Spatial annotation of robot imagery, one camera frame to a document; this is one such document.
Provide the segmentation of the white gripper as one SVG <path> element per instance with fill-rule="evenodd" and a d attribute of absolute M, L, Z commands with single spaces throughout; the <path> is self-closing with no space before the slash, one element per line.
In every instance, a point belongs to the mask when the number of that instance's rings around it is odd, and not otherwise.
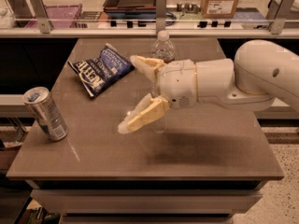
<path fill-rule="evenodd" d="M 193 61 L 173 61 L 165 65 L 161 59 L 138 55 L 132 55 L 130 61 L 151 82 L 157 79 L 162 96 L 153 97 L 148 93 L 118 125 L 120 134 L 133 133 L 162 118 L 170 107 L 181 109 L 195 105 L 197 90 Z"/>

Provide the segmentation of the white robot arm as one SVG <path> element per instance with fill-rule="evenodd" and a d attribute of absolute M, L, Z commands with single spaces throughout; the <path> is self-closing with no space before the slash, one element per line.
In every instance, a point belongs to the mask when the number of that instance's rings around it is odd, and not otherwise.
<path fill-rule="evenodd" d="M 214 104 L 226 109 L 262 111 L 275 99 L 299 111 L 299 58 L 270 41 L 244 43 L 231 59 L 164 63 L 133 55 L 133 66 L 154 84 L 118 126 L 133 133 L 173 109 Z"/>

